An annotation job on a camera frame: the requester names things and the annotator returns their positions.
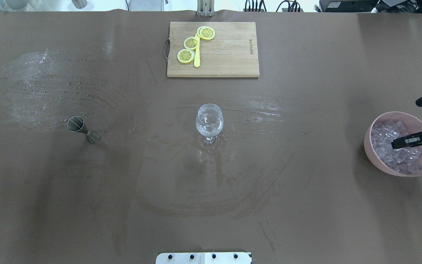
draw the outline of pink bowl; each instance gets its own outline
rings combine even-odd
[[[370,162],[374,164],[375,167],[380,169],[382,172],[386,172],[388,174],[392,174],[395,176],[421,176],[422,175],[422,154],[419,158],[419,163],[421,164],[421,169],[417,173],[411,173],[408,175],[398,173],[393,169],[390,169],[380,158],[375,154],[374,148],[372,147],[372,141],[370,137],[370,131],[372,127],[378,122],[386,122],[388,120],[393,120],[395,122],[401,121],[405,124],[407,131],[409,134],[413,134],[416,132],[422,131],[422,122],[421,120],[417,119],[416,117],[404,113],[404,112],[387,112],[385,114],[380,115],[377,117],[374,122],[370,125],[369,129],[366,132],[364,137],[364,150],[366,151],[367,157],[369,158]]]

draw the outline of clear glass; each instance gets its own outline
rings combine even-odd
[[[205,104],[200,107],[196,115],[196,129],[203,135],[203,141],[211,145],[216,136],[221,133],[224,118],[221,109],[215,104]]]

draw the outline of jigger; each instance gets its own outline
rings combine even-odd
[[[100,139],[100,134],[95,131],[89,131],[82,117],[72,117],[67,122],[67,128],[71,132],[80,132],[86,135],[87,142],[94,144]]]

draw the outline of wooden cutting board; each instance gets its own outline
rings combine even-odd
[[[212,40],[200,40],[201,66],[181,63],[183,41],[201,26],[212,27]],[[255,22],[170,22],[169,77],[259,77]]]

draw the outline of brown table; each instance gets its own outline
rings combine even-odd
[[[166,77],[170,21],[255,21],[260,77]],[[422,15],[0,12],[0,263],[422,263],[422,176],[362,147],[384,112],[422,119],[420,96]]]

